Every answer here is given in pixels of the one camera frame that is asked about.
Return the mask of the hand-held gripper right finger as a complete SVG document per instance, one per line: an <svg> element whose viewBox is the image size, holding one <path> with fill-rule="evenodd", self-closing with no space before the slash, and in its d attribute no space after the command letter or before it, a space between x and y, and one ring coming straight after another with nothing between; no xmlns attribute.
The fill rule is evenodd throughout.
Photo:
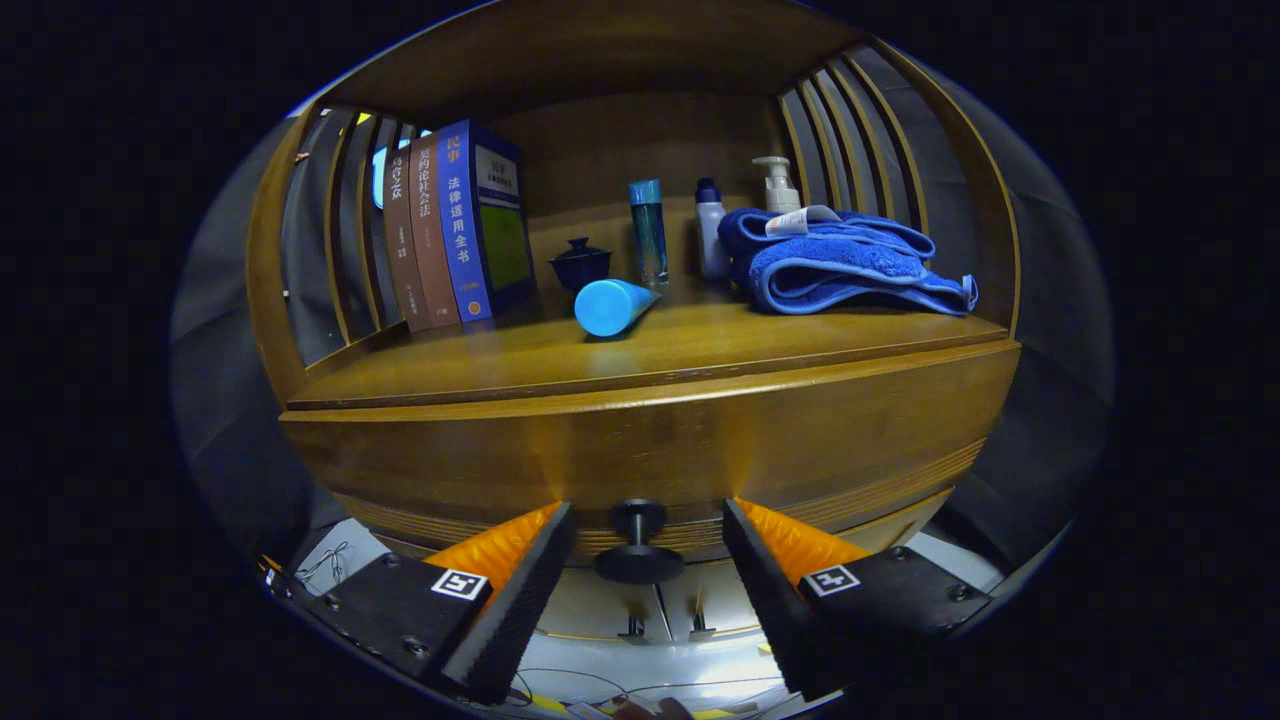
<svg viewBox="0 0 1280 720"><path fill-rule="evenodd" d="M991 596L905 546L869 551L741 498L722 536L788 691L922 682Z"/></svg>

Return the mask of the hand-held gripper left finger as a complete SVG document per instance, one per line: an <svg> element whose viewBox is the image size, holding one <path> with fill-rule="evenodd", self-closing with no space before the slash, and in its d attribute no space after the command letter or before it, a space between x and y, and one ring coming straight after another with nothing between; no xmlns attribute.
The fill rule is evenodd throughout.
<svg viewBox="0 0 1280 720"><path fill-rule="evenodd" d="M547 505L430 559L385 552L301 609L392 675L500 705L576 542L573 506Z"/></svg>

